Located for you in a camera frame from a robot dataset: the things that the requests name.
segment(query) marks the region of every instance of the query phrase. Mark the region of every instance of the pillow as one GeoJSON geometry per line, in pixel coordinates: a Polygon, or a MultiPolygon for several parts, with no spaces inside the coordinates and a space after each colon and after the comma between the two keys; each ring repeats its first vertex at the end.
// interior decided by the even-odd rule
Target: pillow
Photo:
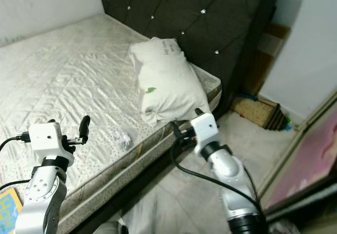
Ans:
{"type": "Polygon", "coordinates": [[[196,108],[211,113],[204,89],[176,39],[153,37],[131,45],[128,54],[139,83],[141,117],[150,126],[191,120],[196,108]]]}

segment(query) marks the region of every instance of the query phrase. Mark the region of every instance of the plastic wrapper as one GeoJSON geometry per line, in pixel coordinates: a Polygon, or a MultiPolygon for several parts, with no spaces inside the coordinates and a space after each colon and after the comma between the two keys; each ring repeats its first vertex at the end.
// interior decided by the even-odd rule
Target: plastic wrapper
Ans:
{"type": "Polygon", "coordinates": [[[292,222],[282,219],[269,225],[270,234],[300,234],[296,225],[292,222]]]}
{"type": "Polygon", "coordinates": [[[122,130],[115,130],[113,132],[113,137],[122,150],[126,151],[130,148],[131,138],[126,132],[122,130]]]}

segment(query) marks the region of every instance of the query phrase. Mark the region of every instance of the tiled floor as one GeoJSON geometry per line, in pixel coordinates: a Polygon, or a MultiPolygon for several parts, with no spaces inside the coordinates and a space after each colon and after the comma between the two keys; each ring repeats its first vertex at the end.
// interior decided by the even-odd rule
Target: tiled floor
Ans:
{"type": "MultiPolygon", "coordinates": [[[[222,143],[243,161],[257,186],[295,135],[266,131],[236,113],[218,124],[222,143]]],[[[211,175],[207,163],[193,152],[185,154],[181,165],[211,175]]],[[[122,218],[130,234],[230,233],[219,191],[217,185],[169,166],[123,208],[122,218]]]]}

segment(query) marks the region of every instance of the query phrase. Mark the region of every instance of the yellow book cover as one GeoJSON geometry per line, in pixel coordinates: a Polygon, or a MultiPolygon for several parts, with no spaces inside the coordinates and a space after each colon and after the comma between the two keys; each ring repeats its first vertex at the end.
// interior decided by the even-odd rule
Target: yellow book cover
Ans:
{"type": "Polygon", "coordinates": [[[0,194],[0,234],[13,234],[22,204],[14,188],[0,194]]]}

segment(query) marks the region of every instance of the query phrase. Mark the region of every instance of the mattress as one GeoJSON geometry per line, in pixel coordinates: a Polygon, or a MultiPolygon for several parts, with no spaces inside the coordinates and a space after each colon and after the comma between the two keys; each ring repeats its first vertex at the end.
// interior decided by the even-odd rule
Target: mattress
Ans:
{"type": "MultiPolygon", "coordinates": [[[[0,141],[55,119],[63,135],[78,136],[91,117],[89,140],[67,171],[67,196],[58,233],[68,233],[165,152],[174,137],[166,124],[151,128],[138,112],[138,88],[127,51],[148,40],[107,15],[0,48],[0,141]],[[129,134],[121,149],[115,131],[129,134]]],[[[209,101],[220,80],[194,67],[209,101]]],[[[12,141],[0,152],[0,184],[29,179],[38,165],[29,144],[12,141]]],[[[15,186],[23,200],[25,185],[15,186]]]]}

